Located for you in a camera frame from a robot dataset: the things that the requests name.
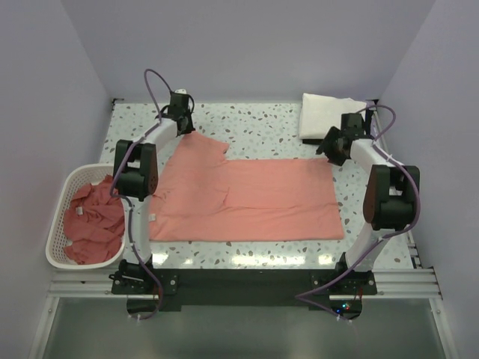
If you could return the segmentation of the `salmon pink t-shirt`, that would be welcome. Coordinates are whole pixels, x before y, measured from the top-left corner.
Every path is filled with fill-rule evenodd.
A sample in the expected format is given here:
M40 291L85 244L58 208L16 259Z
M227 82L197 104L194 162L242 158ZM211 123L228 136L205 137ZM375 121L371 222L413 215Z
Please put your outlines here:
M341 240L332 167L324 159L226 158L228 144L185 135L150 204L156 242Z

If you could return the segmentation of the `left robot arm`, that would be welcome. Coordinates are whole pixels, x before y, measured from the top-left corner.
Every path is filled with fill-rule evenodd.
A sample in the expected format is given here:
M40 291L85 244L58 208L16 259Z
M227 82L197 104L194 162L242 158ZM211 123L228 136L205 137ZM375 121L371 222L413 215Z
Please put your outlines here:
M150 202L159 181L157 153L174 139L195 131L195 101L184 89L170 93L153 125L132 140L119 140L115 149L111 195L121 200L125 232L123 259L145 267L150 247Z

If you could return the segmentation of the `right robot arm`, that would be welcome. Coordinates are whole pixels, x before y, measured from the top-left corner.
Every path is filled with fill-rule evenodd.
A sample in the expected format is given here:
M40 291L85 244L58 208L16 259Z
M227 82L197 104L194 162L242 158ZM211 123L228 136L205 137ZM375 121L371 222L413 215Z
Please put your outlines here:
M341 126L333 126L317 150L333 165L351 159L368 175L362 206L364 225L341 257L346 268L333 276L336 290L343 294L359 286L358 273L373 269L389 239L417 224L421 209L418 167L404 165L380 148L369 129L361 114L342 114Z

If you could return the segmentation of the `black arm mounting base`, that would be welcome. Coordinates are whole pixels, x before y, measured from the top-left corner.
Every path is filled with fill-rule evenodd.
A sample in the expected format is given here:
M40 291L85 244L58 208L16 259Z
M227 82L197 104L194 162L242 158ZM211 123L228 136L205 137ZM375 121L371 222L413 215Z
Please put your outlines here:
M121 263L109 275L128 313L177 312L188 306L308 307L359 314L377 293L371 271L345 269L151 269Z

